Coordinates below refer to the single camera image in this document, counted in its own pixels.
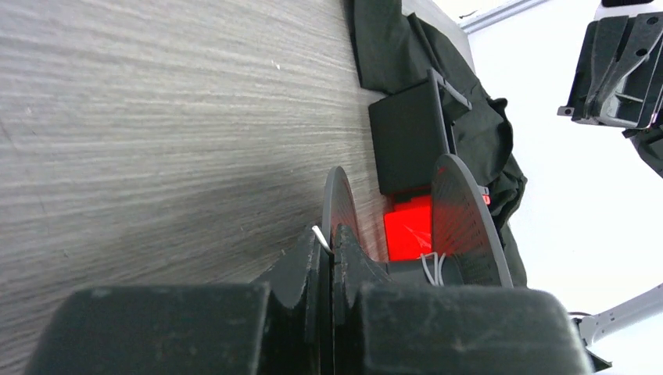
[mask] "black fabric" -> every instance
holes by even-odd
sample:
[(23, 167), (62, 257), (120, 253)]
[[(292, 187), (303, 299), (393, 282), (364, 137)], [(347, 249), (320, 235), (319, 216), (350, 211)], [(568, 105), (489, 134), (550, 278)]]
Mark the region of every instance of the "black fabric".
[[(514, 285), (525, 286), (525, 268), (506, 225), (527, 182), (511, 154), (513, 129), (505, 114), (507, 101), (488, 96), (449, 38), (414, 14), (403, 16), (400, 0), (354, 0), (350, 7), (362, 88), (394, 94), (424, 80), (426, 70), (433, 67), (472, 103), (472, 111), (455, 119), (458, 156), (477, 183), (490, 189), (490, 210)], [(450, 95), (444, 95), (443, 108), (452, 104)]]

